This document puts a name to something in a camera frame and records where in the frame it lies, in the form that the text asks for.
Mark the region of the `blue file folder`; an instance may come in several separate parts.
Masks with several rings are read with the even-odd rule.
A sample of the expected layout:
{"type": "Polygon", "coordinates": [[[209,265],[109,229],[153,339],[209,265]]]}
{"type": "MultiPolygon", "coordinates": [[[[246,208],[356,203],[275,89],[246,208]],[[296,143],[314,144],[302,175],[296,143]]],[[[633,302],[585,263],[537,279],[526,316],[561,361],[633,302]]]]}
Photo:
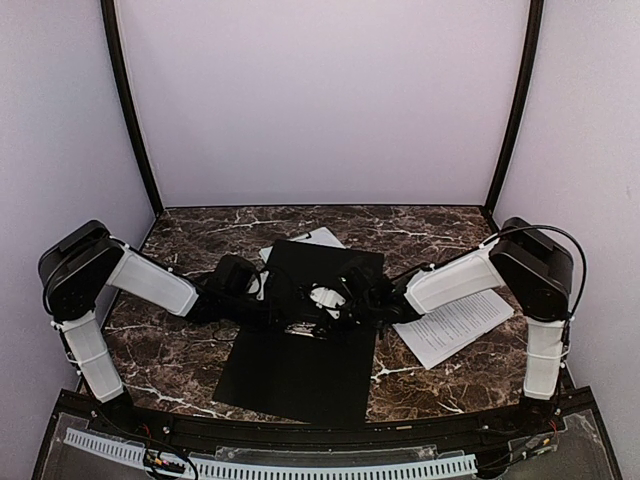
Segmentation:
{"type": "MultiPolygon", "coordinates": [[[[295,327],[316,326],[321,312],[306,297],[313,285],[337,292],[339,276],[358,266],[373,280],[381,253],[278,240],[268,257],[272,293],[295,327]]],[[[324,427],[364,423],[376,332],[360,324],[324,338],[243,325],[224,365],[217,402],[324,427]]]]}

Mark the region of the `stapled text document stack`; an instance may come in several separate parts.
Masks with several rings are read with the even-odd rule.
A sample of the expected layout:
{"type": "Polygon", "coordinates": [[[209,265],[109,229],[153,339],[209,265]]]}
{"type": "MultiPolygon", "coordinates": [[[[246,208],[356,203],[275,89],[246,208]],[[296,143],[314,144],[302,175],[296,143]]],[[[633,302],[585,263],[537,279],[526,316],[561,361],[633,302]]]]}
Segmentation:
{"type": "Polygon", "coordinates": [[[488,290],[451,302],[420,319],[395,324],[396,333],[425,369],[447,360],[514,315],[514,309],[488,290]]]}

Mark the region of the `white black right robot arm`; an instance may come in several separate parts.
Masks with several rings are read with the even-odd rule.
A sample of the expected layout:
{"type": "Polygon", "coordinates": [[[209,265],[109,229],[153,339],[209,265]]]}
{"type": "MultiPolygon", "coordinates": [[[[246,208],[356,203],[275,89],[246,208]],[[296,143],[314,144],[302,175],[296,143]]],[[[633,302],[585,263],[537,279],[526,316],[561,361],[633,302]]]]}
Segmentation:
{"type": "Polygon", "coordinates": [[[553,239],[568,232],[550,225],[508,219],[479,245],[441,263],[421,263],[378,280],[356,265],[331,288],[327,310],[340,326],[366,322],[377,329],[409,323],[454,301],[506,287],[527,319],[525,397],[551,400],[570,345],[570,325],[584,294],[572,288],[574,258],[553,239]]]}

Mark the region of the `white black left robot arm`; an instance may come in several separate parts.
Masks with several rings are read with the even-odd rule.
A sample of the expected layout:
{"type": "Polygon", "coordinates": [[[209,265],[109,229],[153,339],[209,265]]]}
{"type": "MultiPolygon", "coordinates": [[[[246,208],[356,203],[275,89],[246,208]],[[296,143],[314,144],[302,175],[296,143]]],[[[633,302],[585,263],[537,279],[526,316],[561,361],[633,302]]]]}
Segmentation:
{"type": "Polygon", "coordinates": [[[46,250],[38,260],[42,304],[69,361],[101,404],[128,392],[97,319],[106,289],[126,292],[193,324],[219,320],[258,327],[278,321],[274,306],[257,296],[262,276],[237,255],[224,256],[212,272],[190,279],[161,265],[90,220],[46,250]]]}

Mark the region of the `mint green clipboard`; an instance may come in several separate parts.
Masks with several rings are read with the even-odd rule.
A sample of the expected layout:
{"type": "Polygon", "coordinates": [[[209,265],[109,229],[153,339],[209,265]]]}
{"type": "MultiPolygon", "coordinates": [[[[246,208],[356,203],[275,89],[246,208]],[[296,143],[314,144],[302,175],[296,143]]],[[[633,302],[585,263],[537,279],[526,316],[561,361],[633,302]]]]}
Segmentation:
{"type": "Polygon", "coordinates": [[[346,246],[327,227],[320,227],[296,237],[279,239],[272,246],[259,250],[259,256],[265,264],[284,264],[305,253],[327,248],[345,249],[346,246]]]}

